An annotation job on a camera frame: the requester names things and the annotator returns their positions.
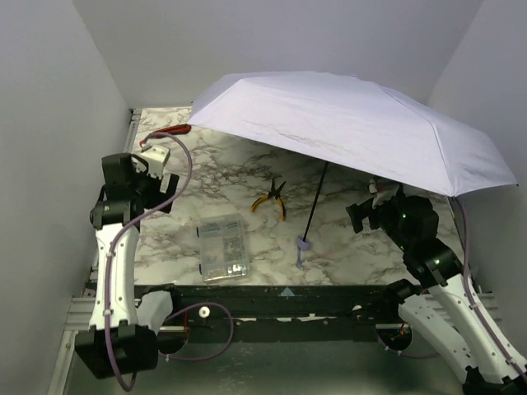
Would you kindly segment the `lilac umbrella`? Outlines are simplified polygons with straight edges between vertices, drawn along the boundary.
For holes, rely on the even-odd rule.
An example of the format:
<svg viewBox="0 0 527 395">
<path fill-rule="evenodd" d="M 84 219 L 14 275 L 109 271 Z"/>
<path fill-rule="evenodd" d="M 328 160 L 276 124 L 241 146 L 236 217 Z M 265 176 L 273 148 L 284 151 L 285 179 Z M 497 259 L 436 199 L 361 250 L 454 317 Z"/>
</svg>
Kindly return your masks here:
<svg viewBox="0 0 527 395">
<path fill-rule="evenodd" d="M 449 198 L 517 182 L 486 133 L 355 76 L 228 74 L 189 123 Z"/>
</svg>

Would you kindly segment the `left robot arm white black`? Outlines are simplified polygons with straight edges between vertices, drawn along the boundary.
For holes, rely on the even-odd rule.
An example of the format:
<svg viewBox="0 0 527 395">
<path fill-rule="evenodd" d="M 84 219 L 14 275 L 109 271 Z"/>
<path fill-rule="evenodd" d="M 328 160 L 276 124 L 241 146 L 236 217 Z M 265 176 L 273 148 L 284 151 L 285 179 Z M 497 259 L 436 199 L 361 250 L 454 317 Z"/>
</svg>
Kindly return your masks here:
<svg viewBox="0 0 527 395">
<path fill-rule="evenodd" d="M 166 290 L 134 293 L 135 253 L 147 209 L 169 212 L 179 178 L 165 174 L 170 153 L 119 153 L 102 159 L 105 183 L 91 210 L 98 269 L 96 300 L 88 328 L 75 338 L 75 351 L 98 379 L 155 369 L 157 335 L 173 311 Z"/>
</svg>

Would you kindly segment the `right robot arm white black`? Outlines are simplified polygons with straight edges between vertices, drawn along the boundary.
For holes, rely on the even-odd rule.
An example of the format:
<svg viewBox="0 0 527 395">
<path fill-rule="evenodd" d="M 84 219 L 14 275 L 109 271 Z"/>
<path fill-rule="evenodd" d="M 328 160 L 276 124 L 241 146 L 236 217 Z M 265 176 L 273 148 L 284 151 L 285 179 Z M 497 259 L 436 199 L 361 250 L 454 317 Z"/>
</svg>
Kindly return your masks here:
<svg viewBox="0 0 527 395">
<path fill-rule="evenodd" d="M 356 233 L 368 220 L 401 249 L 417 280 L 384 289 L 385 301 L 448 363 L 465 394 L 524 394 L 526 359 L 506 340 L 479 299 L 452 249 L 437 237 L 439 216 L 429 199 L 397 192 L 379 205 L 346 208 Z"/>
</svg>

